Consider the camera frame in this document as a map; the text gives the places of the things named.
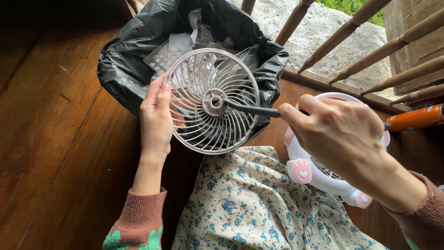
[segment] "wooden railing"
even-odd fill
[[[368,21],[391,0],[369,0],[350,19],[343,24],[323,45],[321,45],[303,64],[298,73],[313,67],[320,59],[324,58],[336,46],[349,37],[361,24]]]
[[[444,95],[444,84],[433,86],[428,89],[423,89],[416,93],[408,94],[404,97],[399,98],[396,101],[390,102],[390,105],[398,104],[398,103],[409,103],[414,101],[426,100],[438,96]]]
[[[425,35],[444,26],[444,9],[439,10],[435,14],[424,19],[422,22],[408,29],[404,34],[384,44],[379,49],[373,51],[369,55],[352,64],[346,70],[340,72],[335,78],[330,81],[330,84],[346,79],[372,64],[388,57],[394,52],[402,49],[404,46],[412,43]]]
[[[438,58],[425,62],[414,68],[411,68],[400,74],[397,74],[387,80],[377,83],[373,87],[363,91],[361,95],[363,96],[369,93],[378,92],[384,89],[395,87],[405,82],[411,81],[413,79],[417,79],[419,77],[431,74],[440,69],[444,69],[444,56],[440,56]]]
[[[293,12],[291,12],[290,17],[287,19],[284,27],[276,38],[276,43],[284,46],[288,41],[290,36],[293,34],[294,30],[297,28],[299,23],[307,14],[308,8],[315,0],[301,0],[296,7],[294,7]]]
[[[242,10],[251,15],[254,3],[256,0],[243,0],[242,2]],[[290,36],[293,34],[294,30],[300,24],[304,16],[306,15],[308,8],[315,0],[301,0],[298,5],[294,8],[287,22],[285,23],[282,30],[279,32],[279,35],[276,38],[276,43],[283,46]],[[380,11],[386,4],[388,4],[391,0],[369,0],[365,3],[350,19],[350,21],[343,24],[327,41],[325,41],[302,65],[299,71],[296,72],[290,68],[286,68],[284,73],[287,73],[287,77],[296,80],[303,80],[308,84],[312,84],[315,86],[325,87],[335,83],[337,81],[346,79],[353,74],[356,74],[363,69],[373,65],[374,63],[386,58],[387,56],[395,53],[396,51],[402,49],[404,46],[412,43],[427,34],[439,29],[444,26],[444,8],[437,11],[433,15],[424,19],[422,22],[408,29],[404,34],[399,37],[389,41],[382,47],[378,48],[374,52],[368,54],[364,58],[360,59],[358,62],[349,66],[346,70],[340,72],[336,77],[332,80],[325,81],[323,77],[315,76],[311,73],[311,77],[316,78],[311,81],[307,80],[307,76],[297,77],[296,75],[301,74],[306,69],[312,67],[315,63],[317,63],[320,59],[325,57],[328,53],[330,53],[335,47],[337,47],[343,40],[349,37],[361,24],[368,21],[372,16],[374,16],[378,11]],[[340,84],[337,87],[342,92],[349,92],[352,95],[357,95],[358,93],[363,96],[369,93],[378,92],[390,87],[394,87],[405,82],[417,79],[427,74],[431,74],[438,70],[444,69],[444,56],[435,58],[426,63],[423,63],[419,66],[406,70],[400,74],[397,74],[391,78],[388,78],[385,81],[382,81],[370,89],[365,91],[361,91],[360,89],[354,87],[346,87],[345,84]],[[369,99],[370,103],[379,102],[382,105],[395,105],[399,110],[405,111],[410,107],[405,105],[399,106],[400,103],[413,102],[422,99],[433,98],[436,96],[444,95],[444,84],[430,87],[428,89],[421,90],[417,93],[409,94],[404,96],[396,101],[386,101],[387,99],[378,100],[374,95],[371,97],[365,97]]]

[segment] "pink paw print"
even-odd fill
[[[307,184],[311,181],[311,164],[308,160],[293,161],[293,170],[297,180],[301,183]]]
[[[366,208],[372,202],[372,200],[373,198],[361,191],[359,191],[358,196],[356,197],[356,201],[362,208]]]

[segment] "fan guard center hub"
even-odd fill
[[[226,94],[220,89],[209,89],[202,98],[203,110],[211,116],[222,115],[227,104],[223,103],[223,98],[227,98]]]

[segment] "fingernail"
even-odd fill
[[[162,88],[160,90],[165,91],[165,92],[169,92],[170,91],[170,86],[165,83],[164,85],[162,85]]]

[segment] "wooden baluster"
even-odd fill
[[[291,12],[290,17],[285,22],[284,27],[276,38],[276,43],[284,46],[284,44],[288,41],[291,34],[293,34],[296,27],[302,21],[302,19],[307,14],[308,8],[315,0],[301,0],[296,7],[294,7],[293,12]]]
[[[384,6],[386,6],[391,0],[369,0],[365,3],[356,14],[350,19],[350,21],[343,24],[325,43],[323,43],[314,53],[311,55],[297,72],[302,73],[304,70],[313,67],[320,59],[325,57],[330,51],[338,46],[342,41],[349,37],[361,24],[368,21]]]
[[[444,26],[444,8],[424,19],[417,25],[411,27],[403,35],[400,35],[399,37],[389,41],[388,43],[381,46],[379,49],[373,51],[356,63],[352,64],[346,70],[341,71],[338,75],[335,76],[335,78],[329,81],[329,84],[346,79],[349,76],[362,71],[372,64],[402,49],[409,43],[424,37],[425,35],[437,30],[442,26]]]
[[[428,75],[440,69],[444,69],[444,56],[437,57],[433,60],[425,62],[421,65],[418,65],[414,68],[406,70],[400,74],[397,74],[385,81],[375,84],[370,89],[367,89],[361,93],[361,96],[382,91],[384,89],[388,89],[390,87],[397,86],[399,84],[403,84],[405,82],[411,81],[413,79],[417,79],[419,77]]]
[[[255,2],[256,0],[243,0],[241,10],[245,11],[245,13],[251,16]]]
[[[398,103],[407,103],[407,102],[414,102],[414,101],[420,101],[420,100],[426,100],[438,96],[444,95],[444,84],[433,86],[428,89],[423,89],[421,91],[418,91],[416,93],[408,94],[404,97],[399,98],[398,100],[390,102],[390,105],[398,104]]]

